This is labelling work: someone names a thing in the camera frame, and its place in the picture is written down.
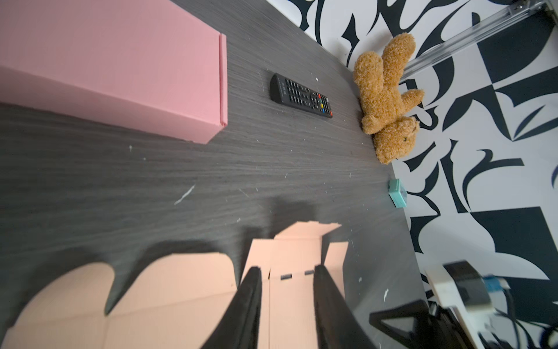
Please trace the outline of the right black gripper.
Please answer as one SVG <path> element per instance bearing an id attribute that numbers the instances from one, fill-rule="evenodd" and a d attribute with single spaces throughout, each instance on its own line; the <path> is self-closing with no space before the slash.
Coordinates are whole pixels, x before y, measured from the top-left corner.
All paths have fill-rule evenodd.
<path id="1" fill-rule="evenodd" d="M 527 348 L 557 348 L 557 342 L 552 343 L 557 337 L 557 324 L 541 326 L 543 332 L 536 344 L 517 319 L 500 310 L 496 311 L 496 315 L 507 318 L 514 328 L 523 330 Z M 406 348 L 428 348 L 432 333 L 441 348 L 474 347 L 453 313 L 433 301 L 415 300 L 396 308 L 370 313 L 369 324 Z"/>

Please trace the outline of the pink paper box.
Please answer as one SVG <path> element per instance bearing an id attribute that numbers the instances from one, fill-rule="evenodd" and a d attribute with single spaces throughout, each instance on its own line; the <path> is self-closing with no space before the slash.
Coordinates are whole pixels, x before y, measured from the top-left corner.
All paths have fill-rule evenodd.
<path id="1" fill-rule="evenodd" d="M 3 1 L 1 101 L 206 144 L 227 39 L 172 1 Z"/>

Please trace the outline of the peach paper box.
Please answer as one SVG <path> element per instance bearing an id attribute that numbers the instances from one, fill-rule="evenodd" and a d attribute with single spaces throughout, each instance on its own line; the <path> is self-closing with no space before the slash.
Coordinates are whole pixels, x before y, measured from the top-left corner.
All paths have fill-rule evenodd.
<path id="1" fill-rule="evenodd" d="M 316 348 L 314 267 L 324 264 L 343 289 L 347 242 L 327 250 L 334 223 L 296 222 L 251 243 L 246 267 L 262 272 L 259 348 Z M 76 268 L 42 289 L 21 311 L 3 348 L 200 348 L 238 286 L 218 252 L 170 254 L 149 264 L 110 312 L 115 273 L 107 263 Z"/>

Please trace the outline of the black tv remote control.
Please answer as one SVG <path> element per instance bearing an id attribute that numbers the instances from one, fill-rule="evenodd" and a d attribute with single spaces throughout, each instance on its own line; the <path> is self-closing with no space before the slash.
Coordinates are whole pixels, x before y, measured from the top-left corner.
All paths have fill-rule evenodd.
<path id="1" fill-rule="evenodd" d="M 277 73 L 270 80 L 270 98 L 283 106 L 329 119 L 333 117 L 329 99 L 325 95 Z"/>

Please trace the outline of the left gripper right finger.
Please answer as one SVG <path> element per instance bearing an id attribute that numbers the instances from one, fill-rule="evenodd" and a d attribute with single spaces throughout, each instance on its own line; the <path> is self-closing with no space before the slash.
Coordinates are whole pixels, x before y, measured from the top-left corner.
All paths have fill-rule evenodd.
<path id="1" fill-rule="evenodd" d="M 375 348 L 323 265 L 315 267 L 313 294 L 319 348 Z"/>

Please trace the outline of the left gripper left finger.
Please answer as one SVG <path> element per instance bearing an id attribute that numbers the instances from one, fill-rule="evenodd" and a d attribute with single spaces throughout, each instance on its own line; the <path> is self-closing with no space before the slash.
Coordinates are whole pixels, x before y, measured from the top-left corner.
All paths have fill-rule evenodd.
<path id="1" fill-rule="evenodd" d="M 259 267 L 251 267 L 202 348 L 257 348 L 261 304 L 262 272 Z"/>

